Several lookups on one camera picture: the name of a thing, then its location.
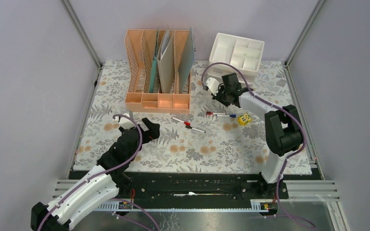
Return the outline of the white plastic drawer unit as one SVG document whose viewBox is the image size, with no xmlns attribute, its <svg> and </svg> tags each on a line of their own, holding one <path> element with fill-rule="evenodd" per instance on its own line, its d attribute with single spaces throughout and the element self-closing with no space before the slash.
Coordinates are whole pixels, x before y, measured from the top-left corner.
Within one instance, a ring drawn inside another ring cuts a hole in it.
<svg viewBox="0 0 370 231">
<path fill-rule="evenodd" d="M 222 76 L 237 73 L 229 67 L 231 65 L 245 77 L 237 74 L 239 82 L 245 85 L 244 81 L 247 81 L 252 86 L 259 72 L 264 45 L 265 42 L 261 40 L 217 33 L 209 56 L 209 64 L 215 65 L 208 68 L 204 79 L 213 77 L 222 82 Z"/>
</svg>

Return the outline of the light blue folder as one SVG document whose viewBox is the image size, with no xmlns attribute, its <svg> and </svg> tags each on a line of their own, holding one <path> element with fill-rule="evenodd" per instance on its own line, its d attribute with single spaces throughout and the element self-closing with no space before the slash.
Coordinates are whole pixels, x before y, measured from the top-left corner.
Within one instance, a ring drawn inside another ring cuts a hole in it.
<svg viewBox="0 0 370 231">
<path fill-rule="evenodd" d="M 185 46 L 178 66 L 178 91 L 183 92 L 186 81 L 195 61 L 195 43 L 192 28 L 189 29 Z"/>
</svg>

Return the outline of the teal folder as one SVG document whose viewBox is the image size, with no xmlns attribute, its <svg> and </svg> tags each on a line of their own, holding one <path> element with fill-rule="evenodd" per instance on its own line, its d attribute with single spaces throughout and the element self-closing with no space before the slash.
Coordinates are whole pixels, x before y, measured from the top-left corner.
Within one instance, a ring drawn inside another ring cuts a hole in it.
<svg viewBox="0 0 370 231">
<path fill-rule="evenodd" d="M 148 87 L 148 92 L 153 93 L 154 89 L 154 81 L 157 73 L 157 56 L 158 56 L 158 50 L 159 50 L 159 31 L 157 30 L 156 33 L 156 41 L 155 41 L 155 47 L 154 47 L 154 55 L 153 60 L 151 63 L 151 75 L 150 75 L 150 82 Z"/>
</svg>

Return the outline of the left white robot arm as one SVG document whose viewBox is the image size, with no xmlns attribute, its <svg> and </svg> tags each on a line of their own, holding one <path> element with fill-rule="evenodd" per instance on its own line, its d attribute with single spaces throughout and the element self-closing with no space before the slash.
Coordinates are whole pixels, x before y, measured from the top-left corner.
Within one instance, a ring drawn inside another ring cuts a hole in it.
<svg viewBox="0 0 370 231">
<path fill-rule="evenodd" d="M 160 136 L 160 124 L 142 118 L 141 128 L 128 114 L 115 114 L 121 135 L 76 184 L 48 204 L 36 203 L 31 209 L 30 227 L 34 231 L 71 231 L 86 216 L 106 201 L 126 197 L 131 180 L 124 171 L 142 146 Z"/>
</svg>

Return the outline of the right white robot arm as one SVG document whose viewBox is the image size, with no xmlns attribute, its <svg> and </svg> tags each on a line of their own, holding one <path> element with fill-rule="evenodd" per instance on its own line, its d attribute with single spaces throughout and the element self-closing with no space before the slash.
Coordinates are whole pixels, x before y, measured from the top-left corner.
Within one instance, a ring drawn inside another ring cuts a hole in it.
<svg viewBox="0 0 370 231">
<path fill-rule="evenodd" d="M 286 159 L 301 152 L 306 144 L 297 108 L 294 105 L 281 107 L 265 100 L 249 86 L 243 87 L 235 73 L 222 76 L 221 82 L 210 77 L 205 88 L 224 106 L 234 105 L 264 121 L 270 154 L 260 173 L 262 182 L 258 183 L 257 192 L 263 198 L 271 197 L 276 192 L 275 183 L 283 178 Z"/>
</svg>

